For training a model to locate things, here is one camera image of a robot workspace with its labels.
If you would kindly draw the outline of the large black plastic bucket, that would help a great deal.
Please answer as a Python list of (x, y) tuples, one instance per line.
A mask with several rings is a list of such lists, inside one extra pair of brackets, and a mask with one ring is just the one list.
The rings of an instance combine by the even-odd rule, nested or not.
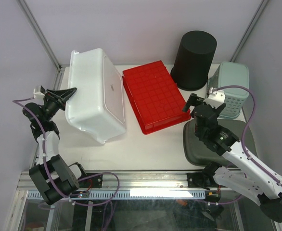
[(195, 91), (205, 86), (216, 48), (216, 39), (205, 31), (189, 31), (182, 36), (170, 72), (178, 88)]

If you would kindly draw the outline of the red plastic tray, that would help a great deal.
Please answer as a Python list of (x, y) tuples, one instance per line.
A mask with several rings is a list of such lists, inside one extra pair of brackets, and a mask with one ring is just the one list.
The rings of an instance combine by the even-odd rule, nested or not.
[(123, 71), (123, 86), (138, 124), (147, 135), (191, 119), (186, 101), (159, 60)]

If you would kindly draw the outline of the white plastic bin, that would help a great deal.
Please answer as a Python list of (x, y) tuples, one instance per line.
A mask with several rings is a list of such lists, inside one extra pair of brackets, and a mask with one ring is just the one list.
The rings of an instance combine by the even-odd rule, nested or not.
[(67, 86), (77, 89), (66, 102), (69, 125), (100, 144), (126, 132), (123, 80), (103, 49), (71, 52)]

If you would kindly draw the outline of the teal perforated plastic basket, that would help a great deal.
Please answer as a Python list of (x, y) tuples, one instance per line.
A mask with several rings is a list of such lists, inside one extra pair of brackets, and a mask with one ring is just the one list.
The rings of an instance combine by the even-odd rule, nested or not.
[[(222, 62), (214, 75), (209, 78), (207, 88), (220, 88), (230, 85), (249, 88), (249, 70), (246, 65)], [(240, 88), (228, 88), (224, 92), (226, 107), (220, 114), (220, 117), (235, 119), (239, 116), (249, 93)]]

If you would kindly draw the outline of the grey plastic tray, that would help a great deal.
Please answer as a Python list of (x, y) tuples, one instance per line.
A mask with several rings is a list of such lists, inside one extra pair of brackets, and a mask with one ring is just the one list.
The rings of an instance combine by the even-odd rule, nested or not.
[[(246, 125), (240, 120), (219, 119), (218, 124), (231, 130), (238, 138), (241, 138)], [(187, 122), (183, 129), (183, 147), (186, 159), (195, 166), (205, 167), (210, 162), (219, 163), (225, 167), (236, 167), (228, 160), (209, 150), (194, 134), (195, 122)]]

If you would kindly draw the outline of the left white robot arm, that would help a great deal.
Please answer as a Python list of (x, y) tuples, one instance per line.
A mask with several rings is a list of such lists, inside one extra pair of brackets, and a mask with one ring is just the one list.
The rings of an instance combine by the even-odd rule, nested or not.
[(22, 106), (23, 115), (29, 119), (32, 134), (39, 146), (37, 162), (29, 170), (29, 175), (48, 205), (69, 197), (88, 181), (81, 164), (75, 162), (69, 166), (60, 156), (60, 133), (52, 120), (59, 110), (66, 109), (67, 101), (76, 91), (76, 88), (46, 90), (37, 86), (34, 98), (41, 97), (43, 104), (27, 99), (27, 103)]

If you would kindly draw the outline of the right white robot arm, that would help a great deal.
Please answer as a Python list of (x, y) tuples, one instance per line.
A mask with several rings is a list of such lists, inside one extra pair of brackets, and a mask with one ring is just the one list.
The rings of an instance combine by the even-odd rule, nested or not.
[(226, 106), (224, 100), (224, 91), (209, 94), (207, 98), (192, 93), (183, 111), (193, 107), (194, 135), (210, 151), (234, 164), (246, 176), (235, 176), (223, 165), (211, 161), (203, 169), (203, 183), (233, 189), (257, 204), (268, 218), (281, 223), (282, 176), (251, 153), (243, 139), (218, 123), (218, 117)]

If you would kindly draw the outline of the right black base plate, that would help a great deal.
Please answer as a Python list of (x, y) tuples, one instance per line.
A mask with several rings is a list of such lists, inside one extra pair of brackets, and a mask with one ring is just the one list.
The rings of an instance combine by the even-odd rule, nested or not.
[(199, 187), (209, 190), (210, 188), (218, 187), (212, 177), (202, 172), (187, 173), (187, 183), (189, 188)]

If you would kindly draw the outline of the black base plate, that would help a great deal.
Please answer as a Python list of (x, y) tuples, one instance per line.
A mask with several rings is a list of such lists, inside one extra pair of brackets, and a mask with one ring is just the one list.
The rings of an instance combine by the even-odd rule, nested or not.
[(102, 182), (103, 182), (103, 176), (95, 176), (93, 178), (88, 178), (85, 180), (82, 180), (82, 178), (89, 177), (95, 175), (95, 173), (85, 173), (81, 175), (80, 178), (78, 178), (79, 186), (82, 189), (98, 189), (102, 187)]
[(187, 183), (189, 188), (199, 187), (209, 190), (210, 188), (218, 187), (212, 177), (202, 172), (187, 173)]

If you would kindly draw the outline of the aluminium mounting rail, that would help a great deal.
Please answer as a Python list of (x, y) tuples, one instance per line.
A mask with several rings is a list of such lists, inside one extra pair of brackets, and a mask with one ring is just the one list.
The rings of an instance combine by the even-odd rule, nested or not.
[(102, 187), (98, 190), (115, 190), (117, 185), (120, 190), (134, 188), (164, 188), (174, 190), (203, 190), (203, 188), (189, 188), (187, 173), (201, 172), (192, 171), (115, 171), (116, 176), (103, 174)]

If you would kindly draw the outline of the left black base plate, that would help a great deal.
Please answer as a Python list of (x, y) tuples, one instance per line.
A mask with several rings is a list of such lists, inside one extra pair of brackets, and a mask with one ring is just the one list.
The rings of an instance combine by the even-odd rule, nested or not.
[(95, 175), (95, 173), (85, 173), (81, 175), (80, 178), (78, 178), (79, 186), (82, 189), (98, 189), (102, 187), (102, 182), (103, 182), (103, 176), (95, 176), (93, 178), (88, 178), (85, 180), (82, 180), (82, 178), (89, 177)]

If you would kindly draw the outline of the left aluminium frame post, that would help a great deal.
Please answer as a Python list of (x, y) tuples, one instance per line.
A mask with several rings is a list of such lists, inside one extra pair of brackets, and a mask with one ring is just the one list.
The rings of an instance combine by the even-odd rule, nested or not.
[(35, 19), (29, 5), (25, 0), (17, 0), (16, 1), (21, 8), (23, 14), (25, 15), (27, 21), (29, 22), (31, 28), (33, 29), (34, 33), (36, 34), (38, 40), (40, 41), (41, 45), (43, 46), (47, 56), (51, 60), (52, 64), (55, 66), (56, 70), (61, 70), (61, 64), (56, 58), (49, 42), (47, 41), (43, 31), (41, 30), (37, 20)]

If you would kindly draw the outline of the aluminium frame post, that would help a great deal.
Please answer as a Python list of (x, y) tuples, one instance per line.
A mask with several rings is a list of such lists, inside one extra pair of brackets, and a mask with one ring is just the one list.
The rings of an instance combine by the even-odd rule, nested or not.
[(238, 43), (232, 57), (230, 58), (230, 62), (235, 62), (240, 54), (240, 52), (242, 51), (242, 49), (244, 48), (246, 42), (248, 41), (250, 35), (252, 34), (254, 28), (256, 27), (258, 21), (260, 20), (263, 12), (265, 11), (265, 9), (267, 8), (268, 4), (270, 3), (270, 0), (262, 0), (260, 2), (260, 4), (258, 5), (252, 19), (250, 20), (240, 42)]
[(35, 19), (29, 5), (25, 0), (17, 0), (16, 1), (21, 8), (23, 14), (25, 15), (27, 21), (29, 22), (31, 28), (33, 29), (34, 33), (36, 34), (38, 40), (40, 41), (41, 45), (43, 46), (47, 56), (51, 60), (52, 64), (55, 66), (56, 70), (61, 70), (61, 64), (56, 58), (49, 42), (47, 41), (43, 31), (41, 30), (37, 20)]

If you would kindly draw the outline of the right aluminium frame post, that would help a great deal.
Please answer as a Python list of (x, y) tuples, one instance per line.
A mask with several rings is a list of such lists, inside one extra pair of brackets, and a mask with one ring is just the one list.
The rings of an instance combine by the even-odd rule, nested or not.
[(248, 41), (250, 35), (252, 34), (254, 28), (256, 27), (258, 21), (260, 20), (263, 12), (265, 11), (265, 9), (267, 8), (268, 4), (270, 3), (270, 0), (262, 0), (260, 2), (260, 4), (258, 5), (252, 19), (250, 20), (240, 42), (238, 43), (232, 57), (230, 58), (230, 62), (235, 62), (240, 54), (240, 52), (242, 51), (242, 49), (244, 48), (246, 42)]

